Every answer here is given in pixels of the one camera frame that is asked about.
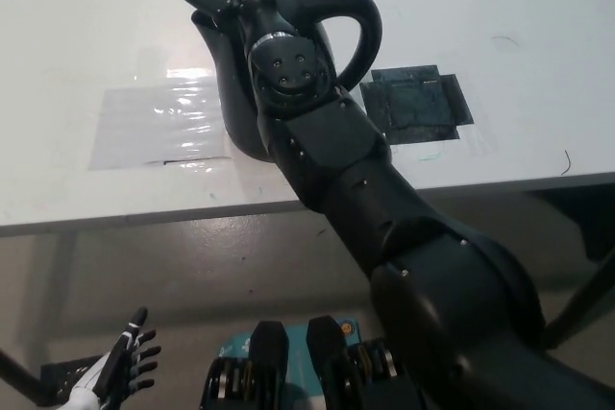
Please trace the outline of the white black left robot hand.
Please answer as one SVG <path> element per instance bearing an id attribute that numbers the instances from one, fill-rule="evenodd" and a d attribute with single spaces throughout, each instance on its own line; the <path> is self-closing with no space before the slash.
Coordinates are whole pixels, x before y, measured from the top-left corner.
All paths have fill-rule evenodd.
<path id="1" fill-rule="evenodd" d="M 126 324 L 109 352 L 100 357 L 72 387 L 64 410 L 119 409 L 137 392 L 153 387 L 153 378 L 142 378 L 158 367 L 154 360 L 161 346 L 146 348 L 156 331 L 143 332 L 148 309 L 140 307 Z"/>

